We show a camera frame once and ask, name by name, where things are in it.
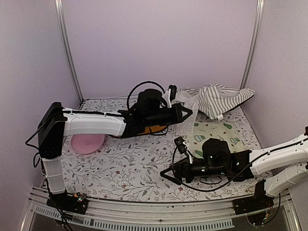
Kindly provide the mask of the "avocado print cushion mat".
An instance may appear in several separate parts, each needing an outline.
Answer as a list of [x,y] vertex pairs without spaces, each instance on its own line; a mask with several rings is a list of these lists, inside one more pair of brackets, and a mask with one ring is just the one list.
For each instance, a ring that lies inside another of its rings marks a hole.
[[188,149],[196,158],[203,158],[202,145],[210,138],[226,141],[231,153],[244,151],[244,143],[231,122],[195,123],[192,135],[182,135],[188,143]]

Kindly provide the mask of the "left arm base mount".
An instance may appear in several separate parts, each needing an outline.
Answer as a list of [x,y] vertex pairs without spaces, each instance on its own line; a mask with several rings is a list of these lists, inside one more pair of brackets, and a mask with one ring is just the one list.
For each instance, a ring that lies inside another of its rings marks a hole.
[[86,214],[89,201],[82,196],[73,196],[67,192],[60,194],[49,193],[47,205],[56,208],[59,211],[72,212],[77,214]]

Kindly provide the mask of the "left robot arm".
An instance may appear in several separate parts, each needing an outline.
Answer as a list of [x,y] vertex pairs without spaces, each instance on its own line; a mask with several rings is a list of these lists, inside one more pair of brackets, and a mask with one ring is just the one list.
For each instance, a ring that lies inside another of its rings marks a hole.
[[138,94],[133,106],[116,113],[73,110],[62,107],[60,102],[52,103],[38,126],[38,152],[53,201],[61,209],[72,203],[65,193],[60,160],[64,137],[104,134],[130,138],[150,134],[155,127],[164,129],[182,123],[193,111],[180,103],[172,104],[175,95],[174,85],[165,93],[146,89]]

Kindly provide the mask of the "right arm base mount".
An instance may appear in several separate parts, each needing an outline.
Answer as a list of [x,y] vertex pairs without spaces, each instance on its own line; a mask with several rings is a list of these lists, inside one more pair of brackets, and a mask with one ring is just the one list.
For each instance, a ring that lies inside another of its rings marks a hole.
[[254,226],[262,226],[268,220],[274,205],[273,197],[266,196],[265,190],[261,187],[255,188],[253,196],[242,199],[235,199],[232,202],[236,215],[247,214],[261,209],[269,208],[269,212],[261,212],[247,217],[250,224]]

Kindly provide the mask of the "striped fabric pet tent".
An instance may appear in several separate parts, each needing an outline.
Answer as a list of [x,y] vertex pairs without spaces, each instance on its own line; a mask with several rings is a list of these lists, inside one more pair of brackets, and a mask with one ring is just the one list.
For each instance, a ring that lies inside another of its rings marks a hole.
[[212,83],[197,89],[179,89],[175,101],[192,110],[192,115],[175,126],[175,135],[192,135],[198,112],[211,120],[222,120],[223,115],[255,95],[252,89],[228,88]]

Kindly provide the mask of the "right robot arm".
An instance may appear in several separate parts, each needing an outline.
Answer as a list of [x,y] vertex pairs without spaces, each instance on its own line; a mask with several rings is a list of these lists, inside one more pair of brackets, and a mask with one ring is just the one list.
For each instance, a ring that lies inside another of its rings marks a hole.
[[227,183],[242,182],[264,172],[284,167],[278,175],[256,184],[255,195],[249,198],[249,206],[259,210],[268,198],[298,183],[308,174],[308,134],[299,135],[288,142],[266,149],[245,150],[232,153],[228,143],[210,138],[202,145],[202,158],[192,156],[187,142],[178,137],[174,140],[175,152],[185,154],[178,162],[160,172],[161,177],[177,184],[189,186],[196,177],[223,175]]

